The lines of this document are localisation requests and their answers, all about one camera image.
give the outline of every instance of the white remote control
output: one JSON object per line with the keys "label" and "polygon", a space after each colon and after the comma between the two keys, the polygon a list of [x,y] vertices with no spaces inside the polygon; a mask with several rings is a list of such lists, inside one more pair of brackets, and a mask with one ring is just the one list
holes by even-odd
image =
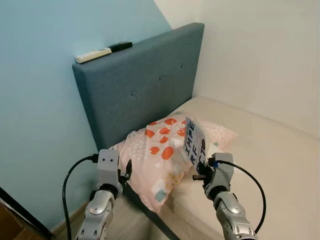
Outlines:
{"label": "white remote control", "polygon": [[85,62],[90,61],[92,59],[96,59],[96,58],[102,57],[104,55],[108,55],[111,52],[112,51],[109,47],[104,47],[100,50],[89,51],[84,54],[80,54],[78,56],[75,56],[75,61],[78,64],[82,64],[82,63],[85,63]]}

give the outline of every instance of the bed frame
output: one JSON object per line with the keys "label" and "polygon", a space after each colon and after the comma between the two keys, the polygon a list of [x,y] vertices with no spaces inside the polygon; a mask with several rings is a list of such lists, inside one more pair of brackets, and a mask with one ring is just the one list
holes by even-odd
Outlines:
{"label": "bed frame", "polygon": [[[72,68],[98,150],[161,119],[192,97],[204,24],[192,23]],[[129,197],[170,239],[179,239],[128,186]]]}

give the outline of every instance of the bed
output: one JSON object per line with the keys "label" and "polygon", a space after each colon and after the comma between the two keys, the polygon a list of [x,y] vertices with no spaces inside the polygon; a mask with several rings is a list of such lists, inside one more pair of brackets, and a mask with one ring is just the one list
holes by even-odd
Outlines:
{"label": "bed", "polygon": [[[73,71],[96,142],[105,149],[127,134],[177,110],[185,110],[236,131],[227,149],[234,161],[261,182],[267,216],[260,239],[318,239],[318,140],[250,112],[205,97],[192,98],[204,25],[192,23],[141,41]],[[191,170],[171,192],[160,214],[148,210],[128,186],[124,194],[167,235],[171,215],[196,228],[208,239],[222,240],[213,204]],[[235,171],[231,189],[246,208],[253,227],[262,204],[257,187]]]}

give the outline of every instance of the pillow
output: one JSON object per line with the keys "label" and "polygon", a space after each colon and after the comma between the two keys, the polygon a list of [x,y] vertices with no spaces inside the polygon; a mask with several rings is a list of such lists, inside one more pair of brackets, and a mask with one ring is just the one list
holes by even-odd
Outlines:
{"label": "pillow", "polygon": [[[186,117],[194,120],[190,114],[176,112],[131,132],[125,141],[112,147],[120,152],[119,166],[123,172],[128,161],[132,160],[128,183],[143,204],[156,213],[192,166],[183,149]],[[199,122],[213,144],[220,148],[236,136],[223,126]]]}

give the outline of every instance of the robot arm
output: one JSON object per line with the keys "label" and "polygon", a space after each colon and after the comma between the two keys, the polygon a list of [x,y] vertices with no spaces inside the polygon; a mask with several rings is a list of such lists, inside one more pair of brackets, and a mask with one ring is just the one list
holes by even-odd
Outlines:
{"label": "robot arm", "polygon": [[123,186],[132,172],[131,160],[126,167],[126,173],[120,173],[118,164],[118,151],[103,149],[99,152],[98,190],[92,193],[94,196],[85,209],[84,221],[78,230],[76,240],[107,239],[115,199],[123,192]]}
{"label": "robot arm", "polygon": [[212,170],[215,161],[233,162],[230,153],[215,153],[209,159],[209,166],[200,165],[201,175],[194,175],[194,180],[203,180],[203,188],[208,199],[213,201],[216,216],[221,223],[226,240],[258,240],[250,222],[246,218],[245,209],[236,196],[230,192],[230,181],[234,168],[221,164]]}

